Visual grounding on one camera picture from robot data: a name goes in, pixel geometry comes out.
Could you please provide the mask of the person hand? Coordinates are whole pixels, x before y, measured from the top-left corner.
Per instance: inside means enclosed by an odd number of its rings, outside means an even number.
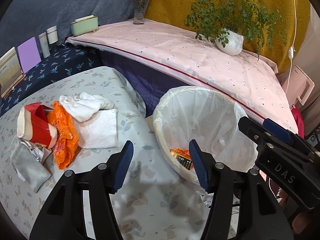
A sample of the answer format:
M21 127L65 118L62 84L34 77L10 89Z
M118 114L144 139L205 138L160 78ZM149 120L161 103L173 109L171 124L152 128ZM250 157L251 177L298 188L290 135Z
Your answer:
M281 198L279 205L285 211L290 197L284 190L279 191L279 196ZM312 217L307 212L299 213L292 221L293 231L298 235L301 234L311 220Z

